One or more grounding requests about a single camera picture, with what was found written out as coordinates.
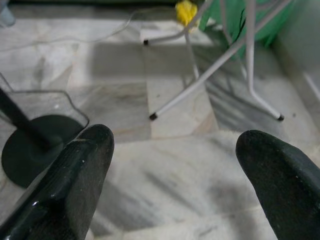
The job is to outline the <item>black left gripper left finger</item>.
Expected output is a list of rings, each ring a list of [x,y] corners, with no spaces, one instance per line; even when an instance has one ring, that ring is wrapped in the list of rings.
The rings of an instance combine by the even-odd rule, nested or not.
[[[114,135],[95,124],[38,175],[0,227],[2,240],[84,240],[114,153]]]

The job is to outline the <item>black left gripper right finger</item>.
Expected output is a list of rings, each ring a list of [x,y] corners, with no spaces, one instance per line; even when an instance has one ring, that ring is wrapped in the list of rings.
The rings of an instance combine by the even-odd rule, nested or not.
[[[299,148],[259,130],[237,139],[235,153],[279,240],[320,238],[320,169]]]

